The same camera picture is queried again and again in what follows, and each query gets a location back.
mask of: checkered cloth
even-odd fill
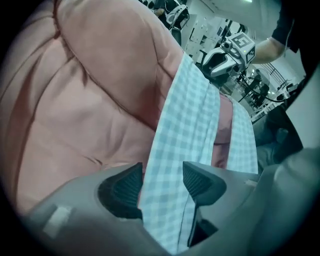
[[[245,113],[241,119],[243,109],[233,104],[232,127],[239,132],[232,128],[235,146],[230,145],[229,158],[235,163],[228,160],[227,164],[237,169],[241,157],[245,165],[252,162],[246,162],[251,157],[257,162],[257,154],[250,117]],[[211,164],[219,114],[218,89],[184,54],[157,126],[139,201],[145,229],[171,254],[188,248],[195,213],[195,203],[183,183],[183,161]],[[240,145],[251,146],[242,139],[252,140],[254,148],[242,149]],[[258,173],[258,167],[246,171]]]

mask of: blue checkered towel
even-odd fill
[[[250,117],[232,103],[227,168],[258,173]],[[187,249],[195,212],[183,183],[183,161],[211,164],[219,114],[218,89],[184,54],[157,126],[139,202],[144,227],[171,254]]]

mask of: black sleeve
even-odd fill
[[[293,26],[287,41],[287,47],[296,53],[299,48],[297,44],[298,38],[296,38],[295,24],[293,24],[294,15],[292,10],[290,10],[289,4],[290,3],[288,1],[282,0],[279,20],[277,22],[276,29],[273,31],[272,38],[285,46],[290,29]]]

